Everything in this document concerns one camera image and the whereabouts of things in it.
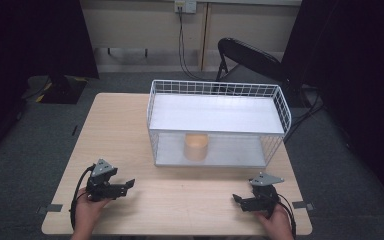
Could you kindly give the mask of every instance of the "wall outlet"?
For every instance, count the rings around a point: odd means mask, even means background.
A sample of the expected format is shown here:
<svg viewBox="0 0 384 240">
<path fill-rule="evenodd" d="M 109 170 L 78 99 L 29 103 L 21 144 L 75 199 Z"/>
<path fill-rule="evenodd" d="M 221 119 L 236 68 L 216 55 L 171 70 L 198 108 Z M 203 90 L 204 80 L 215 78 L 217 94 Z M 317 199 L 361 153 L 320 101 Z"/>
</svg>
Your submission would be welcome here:
<svg viewBox="0 0 384 240">
<path fill-rule="evenodd" d="M 179 12 L 179 9 L 182 9 L 182 13 L 196 13 L 196 0 L 174 1 L 174 12 Z"/>
</svg>

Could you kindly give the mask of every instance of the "gray carpet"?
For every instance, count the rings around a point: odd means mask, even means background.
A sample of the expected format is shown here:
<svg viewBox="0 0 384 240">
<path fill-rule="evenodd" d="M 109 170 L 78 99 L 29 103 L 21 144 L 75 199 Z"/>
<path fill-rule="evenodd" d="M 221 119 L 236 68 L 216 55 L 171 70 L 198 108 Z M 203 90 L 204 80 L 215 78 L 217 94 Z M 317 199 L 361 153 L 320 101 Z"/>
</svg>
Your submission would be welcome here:
<svg viewBox="0 0 384 240">
<path fill-rule="evenodd" d="M 148 93 L 153 79 L 190 78 L 182 72 L 105 73 L 89 81 L 76 105 L 28 100 L 22 118 L 0 143 L 0 239 L 69 239 L 44 235 L 45 216 L 36 211 L 52 201 L 94 97 L 100 92 Z M 26 95 L 45 80 L 30 79 Z M 291 109 L 293 116 L 305 110 Z M 303 198 L 315 207 L 309 212 L 313 233 L 298 239 L 384 239 L 384 189 L 349 152 L 341 131 L 321 110 L 286 143 Z"/>
</svg>

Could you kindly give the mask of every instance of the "white wire basket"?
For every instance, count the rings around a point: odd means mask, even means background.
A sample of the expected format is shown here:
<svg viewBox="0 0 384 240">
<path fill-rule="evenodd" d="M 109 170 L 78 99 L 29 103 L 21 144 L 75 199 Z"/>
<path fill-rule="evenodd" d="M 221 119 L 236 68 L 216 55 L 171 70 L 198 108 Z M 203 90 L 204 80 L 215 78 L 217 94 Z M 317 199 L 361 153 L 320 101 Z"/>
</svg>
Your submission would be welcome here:
<svg viewBox="0 0 384 240">
<path fill-rule="evenodd" d="M 265 168 L 291 113 L 278 85 L 154 80 L 147 125 L 157 166 Z"/>
</svg>

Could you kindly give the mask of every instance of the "black chair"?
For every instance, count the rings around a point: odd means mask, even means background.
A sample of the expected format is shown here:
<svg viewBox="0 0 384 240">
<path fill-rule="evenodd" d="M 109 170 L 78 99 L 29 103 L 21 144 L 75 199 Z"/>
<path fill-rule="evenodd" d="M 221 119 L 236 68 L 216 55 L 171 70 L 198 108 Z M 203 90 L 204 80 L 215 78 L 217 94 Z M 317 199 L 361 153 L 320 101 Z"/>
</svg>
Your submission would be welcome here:
<svg viewBox="0 0 384 240">
<path fill-rule="evenodd" d="M 218 42 L 218 50 L 221 63 L 216 82 L 221 84 L 217 86 L 217 89 L 214 89 L 215 91 L 227 91 L 233 95 L 240 95 L 234 89 L 226 88 L 222 84 L 223 82 L 276 84 L 281 87 L 289 105 L 296 105 L 296 103 L 302 105 L 303 101 L 297 100 L 299 91 L 290 87 L 282 64 L 272 55 L 234 38 L 221 39 Z M 226 59 L 237 63 L 230 71 Z"/>
</svg>

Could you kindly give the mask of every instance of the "person's arm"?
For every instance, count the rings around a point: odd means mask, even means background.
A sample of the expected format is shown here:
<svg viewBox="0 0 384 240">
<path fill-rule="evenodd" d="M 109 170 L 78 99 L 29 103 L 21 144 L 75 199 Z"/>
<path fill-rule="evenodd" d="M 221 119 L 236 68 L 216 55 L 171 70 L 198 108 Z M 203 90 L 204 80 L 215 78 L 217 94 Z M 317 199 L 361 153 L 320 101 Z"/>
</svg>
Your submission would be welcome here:
<svg viewBox="0 0 384 240">
<path fill-rule="evenodd" d="M 72 240 L 87 240 L 92 236 L 93 228 L 104 208 L 111 199 L 104 199 L 99 202 L 89 201 L 84 188 L 79 190 L 76 206 L 76 226 L 74 228 Z"/>
<path fill-rule="evenodd" d="M 257 219 L 263 225 L 267 236 L 272 240 L 293 240 L 291 224 L 288 213 L 285 209 L 276 204 L 270 219 L 267 219 L 261 212 L 254 212 Z"/>
</svg>

